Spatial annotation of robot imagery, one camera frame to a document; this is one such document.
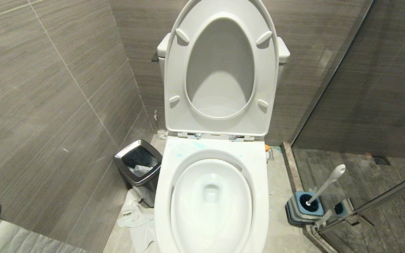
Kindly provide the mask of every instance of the tiled wall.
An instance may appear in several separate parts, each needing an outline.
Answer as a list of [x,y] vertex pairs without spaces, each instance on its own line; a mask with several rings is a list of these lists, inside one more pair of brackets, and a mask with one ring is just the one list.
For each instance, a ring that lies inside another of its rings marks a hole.
[[[146,111],[164,128],[163,84],[151,58],[187,0],[109,0]],[[291,51],[279,84],[266,141],[281,144],[295,133],[361,9],[369,0],[264,0],[278,36]]]
[[106,0],[0,0],[1,218],[101,252],[127,191],[113,156],[151,136]]
[[405,156],[405,0],[376,1],[296,145]]

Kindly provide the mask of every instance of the toilet brush handle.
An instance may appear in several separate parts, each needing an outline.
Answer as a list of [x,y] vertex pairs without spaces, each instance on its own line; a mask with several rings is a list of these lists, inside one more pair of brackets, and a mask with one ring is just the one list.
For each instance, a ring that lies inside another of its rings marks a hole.
[[329,178],[326,180],[326,182],[320,187],[319,190],[316,191],[315,195],[310,198],[309,201],[306,202],[307,205],[310,205],[314,200],[316,200],[317,197],[319,197],[323,191],[328,188],[331,183],[337,181],[346,171],[346,166],[344,164],[338,165],[334,171],[331,173]]

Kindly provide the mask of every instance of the toilet bowl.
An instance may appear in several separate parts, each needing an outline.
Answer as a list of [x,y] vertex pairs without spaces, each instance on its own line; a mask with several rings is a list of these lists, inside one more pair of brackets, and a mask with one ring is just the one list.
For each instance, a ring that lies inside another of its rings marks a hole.
[[190,0],[157,49],[169,137],[155,198],[163,253],[260,253],[265,143],[290,53],[260,0]]

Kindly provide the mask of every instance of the tiled floor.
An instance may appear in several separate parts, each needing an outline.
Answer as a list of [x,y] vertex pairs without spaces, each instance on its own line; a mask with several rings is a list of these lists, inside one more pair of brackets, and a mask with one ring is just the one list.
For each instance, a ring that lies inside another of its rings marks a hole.
[[[157,136],[153,137],[152,145],[163,154],[165,141]],[[302,230],[290,226],[287,222],[284,205],[291,197],[291,187],[288,181],[287,171],[279,147],[272,147],[273,160],[268,162],[268,187],[270,195],[270,225],[268,237],[263,253],[318,253],[320,252],[303,234]],[[154,251],[156,243],[152,243],[145,253]],[[132,247],[130,232],[127,227],[114,229],[107,241],[104,253],[135,253]]]
[[[405,158],[387,157],[391,165],[376,165],[372,157],[315,149],[293,148],[305,190],[323,184],[333,168],[345,164],[347,171],[325,194],[325,210],[348,197],[355,208],[405,180]],[[341,252],[405,253],[405,192],[364,214],[374,227],[339,225],[324,235]]]

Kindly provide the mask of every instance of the toilet brush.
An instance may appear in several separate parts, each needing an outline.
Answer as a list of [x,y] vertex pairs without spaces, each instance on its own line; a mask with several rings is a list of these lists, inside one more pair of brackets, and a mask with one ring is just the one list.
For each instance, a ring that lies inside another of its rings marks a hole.
[[325,189],[337,181],[346,171],[344,164],[338,165],[325,183],[316,193],[297,191],[288,201],[285,207],[288,222],[294,226],[317,221],[324,215],[323,207],[318,198]]

